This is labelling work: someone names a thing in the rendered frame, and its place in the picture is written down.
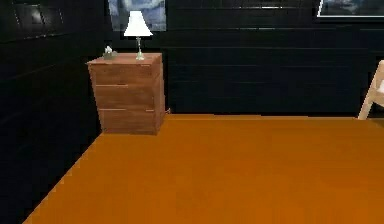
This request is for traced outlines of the brown wooden chest of drawers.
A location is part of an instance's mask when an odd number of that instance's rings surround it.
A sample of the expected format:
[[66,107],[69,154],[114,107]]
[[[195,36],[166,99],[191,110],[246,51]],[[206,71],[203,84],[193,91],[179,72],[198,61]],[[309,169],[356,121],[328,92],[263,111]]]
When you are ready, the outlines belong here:
[[103,133],[156,135],[164,120],[161,53],[118,53],[87,63]]

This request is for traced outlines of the white shade table lamp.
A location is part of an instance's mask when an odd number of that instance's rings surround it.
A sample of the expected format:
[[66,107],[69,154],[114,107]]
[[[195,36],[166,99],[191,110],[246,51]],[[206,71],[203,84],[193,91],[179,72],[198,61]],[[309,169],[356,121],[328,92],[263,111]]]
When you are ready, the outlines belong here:
[[138,46],[136,59],[144,60],[145,56],[141,49],[141,38],[152,36],[152,32],[148,28],[141,11],[131,11],[129,13],[128,25],[124,31],[124,36],[136,38]]

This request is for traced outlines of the pale wooden chair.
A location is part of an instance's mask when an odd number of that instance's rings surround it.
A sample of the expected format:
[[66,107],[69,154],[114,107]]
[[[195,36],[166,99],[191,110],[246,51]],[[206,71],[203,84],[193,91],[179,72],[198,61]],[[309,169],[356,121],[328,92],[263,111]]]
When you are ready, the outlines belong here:
[[384,60],[380,60],[358,115],[366,120],[373,104],[384,108]]

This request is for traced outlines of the white framed wall picture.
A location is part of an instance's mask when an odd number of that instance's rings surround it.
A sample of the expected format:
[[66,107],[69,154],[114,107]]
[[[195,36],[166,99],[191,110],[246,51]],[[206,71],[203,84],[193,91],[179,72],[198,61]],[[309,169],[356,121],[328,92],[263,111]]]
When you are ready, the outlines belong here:
[[320,0],[318,17],[384,17],[384,0]]

